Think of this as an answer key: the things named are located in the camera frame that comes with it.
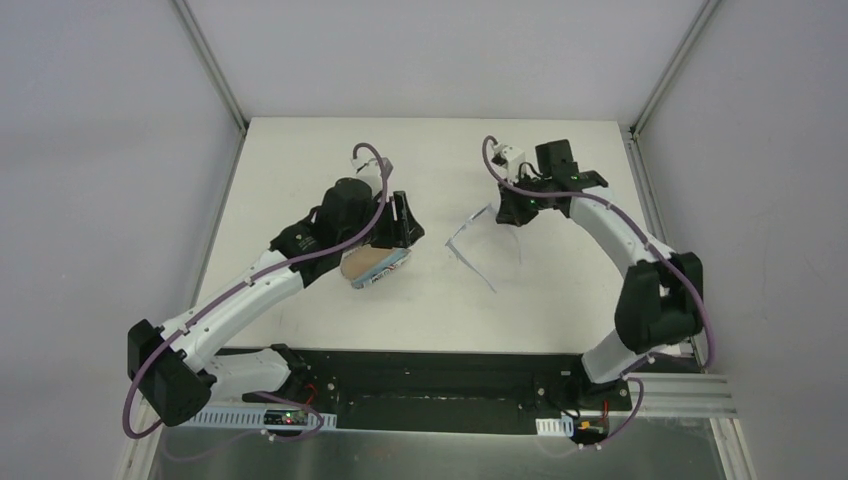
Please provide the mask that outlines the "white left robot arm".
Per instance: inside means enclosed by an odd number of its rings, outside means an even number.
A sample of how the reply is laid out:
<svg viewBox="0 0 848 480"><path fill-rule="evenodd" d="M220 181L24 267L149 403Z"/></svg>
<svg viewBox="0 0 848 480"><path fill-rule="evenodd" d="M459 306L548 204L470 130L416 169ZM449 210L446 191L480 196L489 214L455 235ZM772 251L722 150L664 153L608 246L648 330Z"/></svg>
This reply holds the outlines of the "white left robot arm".
<svg viewBox="0 0 848 480"><path fill-rule="evenodd" d="M320 205L284 228L218 293L159 326L143 319L130 328L128 395L142 395L168 427L227 397L269 392L281 404L297 402L305 378L284 355L270 347L235 356L219 350L271 307L338 269L347 253L371 247L387 254L355 278L363 286L402 265L424 234L405 192L384 195L361 179L338 180Z"/></svg>

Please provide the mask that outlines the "flag print glasses case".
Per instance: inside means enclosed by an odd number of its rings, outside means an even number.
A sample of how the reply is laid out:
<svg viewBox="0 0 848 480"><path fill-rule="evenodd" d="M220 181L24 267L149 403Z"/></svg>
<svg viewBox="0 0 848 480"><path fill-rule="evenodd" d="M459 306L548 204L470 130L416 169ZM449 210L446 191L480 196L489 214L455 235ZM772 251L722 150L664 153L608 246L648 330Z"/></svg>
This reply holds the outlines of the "flag print glasses case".
<svg viewBox="0 0 848 480"><path fill-rule="evenodd" d="M392 274L410 258L406 248L358 247L346 254L340 263L341 275L354 289L363 289Z"/></svg>

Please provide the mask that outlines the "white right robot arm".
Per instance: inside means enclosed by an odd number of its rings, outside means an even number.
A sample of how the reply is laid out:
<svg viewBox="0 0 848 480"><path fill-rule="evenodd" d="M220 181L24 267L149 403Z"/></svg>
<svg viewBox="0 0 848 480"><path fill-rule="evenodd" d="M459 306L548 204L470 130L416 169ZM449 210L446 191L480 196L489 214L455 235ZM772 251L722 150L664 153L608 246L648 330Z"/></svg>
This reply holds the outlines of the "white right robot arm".
<svg viewBox="0 0 848 480"><path fill-rule="evenodd" d="M567 140L536 146L530 166L523 150L492 136L482 142L486 168L494 176L500 204L496 221L522 227L540 212L555 210L581 227L620 273L623 283L612 331L580 360L567 384L569 400L583 410L607 397L618 380L649 354L703 332L703 264L643 230L616 204L608 181L583 171Z"/></svg>

